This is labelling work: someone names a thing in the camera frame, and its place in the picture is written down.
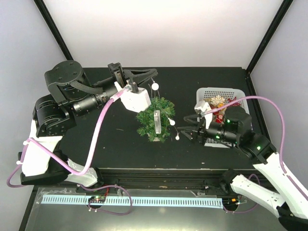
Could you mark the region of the string light with white balls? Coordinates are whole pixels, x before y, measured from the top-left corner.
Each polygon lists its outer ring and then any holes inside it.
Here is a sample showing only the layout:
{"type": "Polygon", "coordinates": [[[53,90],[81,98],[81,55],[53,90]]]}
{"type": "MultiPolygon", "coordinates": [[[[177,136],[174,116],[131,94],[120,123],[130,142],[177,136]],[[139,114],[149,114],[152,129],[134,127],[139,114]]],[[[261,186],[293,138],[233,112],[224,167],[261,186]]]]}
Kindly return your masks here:
{"type": "MultiPolygon", "coordinates": [[[[156,83],[156,82],[154,81],[153,78],[151,78],[151,80],[152,80],[152,84],[151,84],[151,85],[148,84],[148,85],[151,87],[151,93],[154,91],[154,97],[155,97],[155,96],[156,96],[156,92],[157,92],[157,93],[158,93],[158,98],[160,98],[159,84],[156,83]]],[[[175,140],[179,141],[179,140],[180,140],[180,133],[178,132],[177,128],[175,127],[176,122],[175,122],[173,119],[171,119],[171,118],[168,116],[168,114],[167,114],[166,112],[164,112],[162,109],[160,109],[160,111],[161,111],[161,112],[165,115],[165,117],[168,119],[169,124],[170,124],[171,126],[173,126],[174,129],[176,130],[176,133],[177,133],[177,134],[176,134],[176,136],[175,136],[175,140]]]]}

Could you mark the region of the small green christmas tree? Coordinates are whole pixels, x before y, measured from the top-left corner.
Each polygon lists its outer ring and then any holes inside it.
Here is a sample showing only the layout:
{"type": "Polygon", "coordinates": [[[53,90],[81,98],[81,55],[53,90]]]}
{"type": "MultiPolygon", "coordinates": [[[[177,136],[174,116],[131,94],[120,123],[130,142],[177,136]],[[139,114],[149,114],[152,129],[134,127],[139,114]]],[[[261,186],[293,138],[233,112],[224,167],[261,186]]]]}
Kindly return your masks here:
{"type": "Polygon", "coordinates": [[[174,103],[165,99],[164,97],[151,98],[151,105],[145,110],[136,115],[136,119],[141,126],[137,129],[140,136],[145,136],[151,142],[165,142],[170,136],[168,119],[160,111],[162,109],[173,119],[175,116],[174,103]]]}

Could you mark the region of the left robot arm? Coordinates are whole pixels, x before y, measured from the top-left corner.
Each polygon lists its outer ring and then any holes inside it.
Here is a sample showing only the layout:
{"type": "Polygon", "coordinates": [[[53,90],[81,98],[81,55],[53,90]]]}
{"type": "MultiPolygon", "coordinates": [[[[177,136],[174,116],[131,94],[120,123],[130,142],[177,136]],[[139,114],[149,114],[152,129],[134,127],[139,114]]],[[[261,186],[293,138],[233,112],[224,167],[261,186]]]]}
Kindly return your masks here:
{"type": "Polygon", "coordinates": [[[64,181],[88,187],[92,192],[103,188],[98,168],[92,167],[95,146],[103,118],[116,100],[136,113],[151,102],[143,84],[153,80],[156,69],[124,69],[120,63],[106,68],[83,68],[67,60],[58,63],[44,75],[49,94],[34,106],[29,138],[20,155],[21,184],[54,185],[64,181]],[[98,122],[84,165],[79,165],[59,149],[67,131],[76,126],[76,117],[100,110],[98,122]]]}

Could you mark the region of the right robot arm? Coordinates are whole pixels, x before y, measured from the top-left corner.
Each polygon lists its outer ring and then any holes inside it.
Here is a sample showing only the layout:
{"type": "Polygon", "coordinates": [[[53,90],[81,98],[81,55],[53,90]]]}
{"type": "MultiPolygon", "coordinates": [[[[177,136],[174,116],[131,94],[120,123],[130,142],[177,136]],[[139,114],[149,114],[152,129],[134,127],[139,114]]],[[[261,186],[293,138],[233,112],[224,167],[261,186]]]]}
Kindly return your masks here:
{"type": "Polygon", "coordinates": [[[208,139],[212,139],[236,149],[239,154],[248,157],[252,166],[275,189],[270,191],[229,169],[219,181],[222,193],[234,192],[253,200],[277,217],[288,231],[308,229],[307,189],[297,179],[291,178],[293,174],[280,161],[277,149],[267,137],[252,131],[251,116],[242,107],[227,107],[223,123],[206,119],[202,111],[186,116],[184,120],[191,126],[180,127],[179,131],[189,140],[204,145],[208,139]]]}

